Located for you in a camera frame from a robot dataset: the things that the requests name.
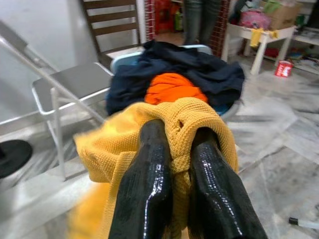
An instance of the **red brick wall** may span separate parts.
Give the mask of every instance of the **red brick wall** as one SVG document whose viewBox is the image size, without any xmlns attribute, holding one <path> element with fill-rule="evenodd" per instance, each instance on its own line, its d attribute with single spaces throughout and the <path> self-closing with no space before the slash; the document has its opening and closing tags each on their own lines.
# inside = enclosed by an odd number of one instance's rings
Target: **red brick wall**
<svg viewBox="0 0 319 239">
<path fill-rule="evenodd" d="M 155 1 L 156 0 L 144 0 L 147 40 L 152 40 L 155 38 Z M 213 51 L 213 54 L 218 57 L 221 56 L 223 49 L 229 2 L 230 0 L 222 0 L 219 17 L 210 40 L 210 47 Z"/>
</svg>

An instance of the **pink bag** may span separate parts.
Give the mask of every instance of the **pink bag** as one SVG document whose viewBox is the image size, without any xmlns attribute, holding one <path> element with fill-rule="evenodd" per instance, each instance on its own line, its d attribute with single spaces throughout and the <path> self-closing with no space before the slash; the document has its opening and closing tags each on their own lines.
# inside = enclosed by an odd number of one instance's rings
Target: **pink bag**
<svg viewBox="0 0 319 239">
<path fill-rule="evenodd" d="M 271 19 L 259 10 L 248 10 L 241 13 L 239 25 L 248 28 L 263 28 L 267 30 Z"/>
</svg>

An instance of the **black round base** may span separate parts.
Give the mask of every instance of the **black round base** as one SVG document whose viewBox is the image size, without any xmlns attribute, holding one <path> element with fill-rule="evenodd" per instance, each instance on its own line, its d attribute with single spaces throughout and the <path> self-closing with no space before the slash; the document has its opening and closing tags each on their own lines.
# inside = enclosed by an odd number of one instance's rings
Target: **black round base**
<svg viewBox="0 0 319 239">
<path fill-rule="evenodd" d="M 25 165 L 32 156 L 31 145 L 23 140 L 0 143 L 0 178 L 13 174 Z"/>
</svg>

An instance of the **person's legs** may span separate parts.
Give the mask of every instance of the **person's legs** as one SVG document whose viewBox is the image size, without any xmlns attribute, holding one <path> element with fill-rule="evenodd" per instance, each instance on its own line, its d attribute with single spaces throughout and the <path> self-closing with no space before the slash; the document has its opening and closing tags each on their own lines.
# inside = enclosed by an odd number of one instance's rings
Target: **person's legs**
<svg viewBox="0 0 319 239">
<path fill-rule="evenodd" d="M 199 32 L 199 43 L 208 45 L 219 15 L 221 0 L 203 0 L 203 13 Z"/>
<path fill-rule="evenodd" d="M 184 45 L 196 43 L 202 15 L 203 0 L 184 0 Z"/>
</svg>

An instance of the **white tile floor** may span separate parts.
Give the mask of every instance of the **white tile floor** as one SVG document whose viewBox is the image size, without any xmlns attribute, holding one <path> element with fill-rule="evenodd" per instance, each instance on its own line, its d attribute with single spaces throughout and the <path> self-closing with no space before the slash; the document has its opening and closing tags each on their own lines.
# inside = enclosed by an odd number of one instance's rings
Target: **white tile floor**
<svg viewBox="0 0 319 239">
<path fill-rule="evenodd" d="M 290 78 L 274 76 L 273 62 L 249 75 L 251 58 L 237 57 L 245 72 L 243 106 L 228 125 L 236 139 L 240 177 L 270 239 L 317 239 L 319 232 L 290 226 L 290 216 L 319 222 L 319 76 L 293 69 Z M 92 128 L 90 122 L 65 127 L 68 158 L 71 135 Z M 76 175 L 59 181 L 52 163 L 55 148 L 46 131 L 28 128 L 35 155 L 20 172 L 0 181 L 1 239 L 61 239 L 66 214 L 92 182 L 77 159 L 67 162 Z"/>
</svg>

